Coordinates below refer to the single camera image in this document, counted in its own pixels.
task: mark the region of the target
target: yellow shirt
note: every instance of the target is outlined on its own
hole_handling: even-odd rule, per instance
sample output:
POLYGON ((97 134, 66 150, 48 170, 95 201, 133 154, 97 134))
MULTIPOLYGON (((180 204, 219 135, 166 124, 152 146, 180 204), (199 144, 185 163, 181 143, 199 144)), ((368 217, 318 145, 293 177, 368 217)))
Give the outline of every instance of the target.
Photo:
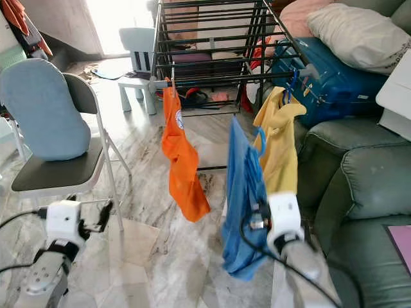
MULTIPOLYGON (((261 126, 267 138, 267 148, 260 158, 267 194, 281 191, 297 193, 297 152, 294 140, 294 117, 306 113, 306 107, 294 97, 283 105, 282 87, 275 87, 265 100, 254 126, 261 126)), ((254 142, 261 149, 259 137, 254 142)))

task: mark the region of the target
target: green leather sofa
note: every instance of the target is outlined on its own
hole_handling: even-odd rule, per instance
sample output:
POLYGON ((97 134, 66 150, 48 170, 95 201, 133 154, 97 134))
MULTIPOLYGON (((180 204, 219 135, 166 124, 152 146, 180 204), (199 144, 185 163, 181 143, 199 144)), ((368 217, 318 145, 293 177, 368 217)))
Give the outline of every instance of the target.
MULTIPOLYGON (((320 123, 299 153, 297 197, 326 257, 358 278, 366 307, 411 307, 411 276, 385 228, 411 225, 411 142, 376 119, 320 123)), ((344 307, 359 307, 347 276, 330 271, 344 307)))

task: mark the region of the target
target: black cable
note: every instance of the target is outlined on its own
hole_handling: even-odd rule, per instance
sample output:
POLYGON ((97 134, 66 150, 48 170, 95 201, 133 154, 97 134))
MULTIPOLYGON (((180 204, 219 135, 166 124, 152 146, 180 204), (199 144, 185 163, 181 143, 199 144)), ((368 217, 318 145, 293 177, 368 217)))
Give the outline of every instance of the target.
POLYGON ((365 302, 364 302, 364 293, 362 291, 361 288, 361 284, 358 281, 357 277, 355 277, 355 275, 344 265, 335 262, 333 260, 327 260, 327 264, 330 268, 334 268, 338 271, 341 271, 342 273, 346 274, 348 276, 348 278, 351 280, 351 282, 354 284, 354 287, 356 289, 356 292, 358 294, 358 301, 360 302, 360 308, 364 308, 365 307, 365 302))
POLYGON ((7 267, 5 267, 5 268, 0 268, 0 274, 2 273, 2 272, 4 272, 4 271, 8 271, 8 270, 12 270, 12 269, 14 269, 14 268, 29 268, 30 266, 32 266, 33 265, 33 263, 31 263, 31 264, 16 264, 16 265, 10 265, 10 266, 7 266, 7 267))
POLYGON ((336 308, 342 308, 342 305, 340 305, 339 303, 337 303, 335 301, 334 298, 331 297, 331 295, 329 295, 322 287, 320 287, 316 282, 312 281, 310 278, 308 278, 306 275, 304 275, 303 273, 301 273, 299 270, 297 270, 296 268, 294 268, 293 266, 285 263, 285 261, 281 260, 279 257, 277 257, 276 255, 274 255, 273 253, 270 252, 266 252, 264 251, 264 249, 262 249, 261 247, 257 247, 256 245, 254 245, 252 242, 249 241, 249 239, 247 239, 245 237, 244 231, 243 231, 243 227, 244 227, 244 222, 245 219, 247 218, 247 216, 244 216, 243 219, 241 220, 240 223, 240 235, 241 238, 243 239, 243 241, 245 241, 252 249, 254 249, 255 251, 266 255, 267 257, 270 257, 271 259, 281 263, 286 269, 293 271, 294 273, 296 273, 298 276, 300 276, 301 278, 303 278, 305 281, 307 281, 308 283, 310 283, 313 287, 315 287, 315 289, 317 289, 321 294, 323 294, 330 302, 333 303, 333 305, 336 308))
POLYGON ((8 219, 6 219, 4 222, 0 223, 0 229, 3 228, 5 225, 7 225, 9 222, 12 220, 15 220, 16 218, 23 216, 23 215, 28 215, 28 214, 38 214, 39 212, 37 210, 28 210, 27 212, 21 212, 18 213, 8 219))

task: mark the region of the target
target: blue suitcase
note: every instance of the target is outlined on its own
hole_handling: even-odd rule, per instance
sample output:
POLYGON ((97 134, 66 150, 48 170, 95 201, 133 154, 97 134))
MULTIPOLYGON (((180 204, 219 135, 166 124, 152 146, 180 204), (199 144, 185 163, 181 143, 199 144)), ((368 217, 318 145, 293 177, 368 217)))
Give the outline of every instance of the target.
MULTIPOLYGON (((347 116, 371 116, 381 112, 375 97, 387 76, 349 67, 315 37, 298 38, 295 41, 320 74, 320 80, 298 78, 292 89, 294 97, 307 108, 307 113, 300 117, 303 125, 312 127, 324 121, 347 116)), ((287 49, 284 46, 277 47, 275 52, 277 55, 295 54, 292 47, 287 49)), ((302 68, 304 66, 299 59, 282 58, 276 61, 274 57, 272 72, 302 68)), ((289 78, 278 78, 273 84, 286 87, 290 81, 289 78)))

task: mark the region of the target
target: blue cloth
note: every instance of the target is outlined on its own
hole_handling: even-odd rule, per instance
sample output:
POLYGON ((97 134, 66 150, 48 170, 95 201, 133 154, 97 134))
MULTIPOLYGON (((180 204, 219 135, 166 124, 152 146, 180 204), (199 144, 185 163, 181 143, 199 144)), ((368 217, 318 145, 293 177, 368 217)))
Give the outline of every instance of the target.
MULTIPOLYGON (((223 268, 233 277, 251 280, 254 272, 266 257, 254 251, 240 236, 241 219, 252 212, 252 205, 267 201, 263 170, 258 158, 262 155, 253 148, 237 119, 233 117, 230 127, 229 158, 227 165, 227 217, 222 227, 224 241, 223 268)), ((259 247, 267 245, 267 230, 253 230, 245 226, 247 239, 259 247)))
POLYGON ((0 101, 20 125, 24 142, 36 157, 68 160, 89 149, 90 128, 53 64, 29 59, 3 70, 0 101))

